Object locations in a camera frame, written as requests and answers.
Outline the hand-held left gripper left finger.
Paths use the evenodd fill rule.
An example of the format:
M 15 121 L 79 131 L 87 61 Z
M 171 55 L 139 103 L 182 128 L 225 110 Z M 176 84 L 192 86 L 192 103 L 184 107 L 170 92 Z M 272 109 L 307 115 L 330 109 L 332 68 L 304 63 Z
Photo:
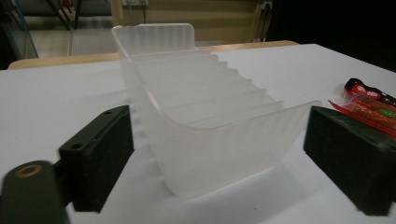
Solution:
M 130 108 L 101 113 L 59 148 L 65 201 L 79 212 L 99 213 L 133 153 Z

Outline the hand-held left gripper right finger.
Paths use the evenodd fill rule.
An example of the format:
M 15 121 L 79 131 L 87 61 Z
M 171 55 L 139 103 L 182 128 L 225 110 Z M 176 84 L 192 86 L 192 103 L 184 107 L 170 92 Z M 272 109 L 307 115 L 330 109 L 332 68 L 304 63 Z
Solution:
M 396 203 L 396 140 L 338 111 L 313 106 L 304 152 L 367 216 Z

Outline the translucent plastic storage box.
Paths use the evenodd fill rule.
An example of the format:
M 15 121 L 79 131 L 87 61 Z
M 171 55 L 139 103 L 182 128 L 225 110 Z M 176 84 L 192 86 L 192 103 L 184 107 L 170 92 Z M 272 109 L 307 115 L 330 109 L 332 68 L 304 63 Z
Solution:
M 125 88 L 167 187 L 196 198 L 275 166 L 312 103 L 285 107 L 194 43 L 187 23 L 116 26 Z

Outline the red sausage snack packet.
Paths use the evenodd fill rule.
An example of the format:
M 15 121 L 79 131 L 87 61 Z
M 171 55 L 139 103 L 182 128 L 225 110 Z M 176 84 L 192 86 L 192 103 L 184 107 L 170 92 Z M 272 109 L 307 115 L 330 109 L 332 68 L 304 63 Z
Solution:
M 396 139 L 396 98 L 393 96 L 353 77 L 345 84 L 343 97 L 329 103 L 341 113 Z

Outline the black metal stand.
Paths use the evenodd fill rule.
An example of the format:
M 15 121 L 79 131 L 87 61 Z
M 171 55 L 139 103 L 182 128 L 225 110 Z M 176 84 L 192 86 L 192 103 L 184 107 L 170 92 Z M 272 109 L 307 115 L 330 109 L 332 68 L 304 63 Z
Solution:
M 50 15 L 60 20 L 61 24 L 67 31 L 71 30 L 70 24 L 73 15 L 72 5 L 69 0 L 45 0 L 49 5 Z

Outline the beige wooden cabinet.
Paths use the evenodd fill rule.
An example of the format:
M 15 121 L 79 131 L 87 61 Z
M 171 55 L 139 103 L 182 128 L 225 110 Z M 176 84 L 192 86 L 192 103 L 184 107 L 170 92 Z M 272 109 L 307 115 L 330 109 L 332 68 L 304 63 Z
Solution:
M 189 23 L 196 41 L 234 44 L 257 34 L 262 0 L 148 0 L 145 7 L 110 0 L 114 25 Z

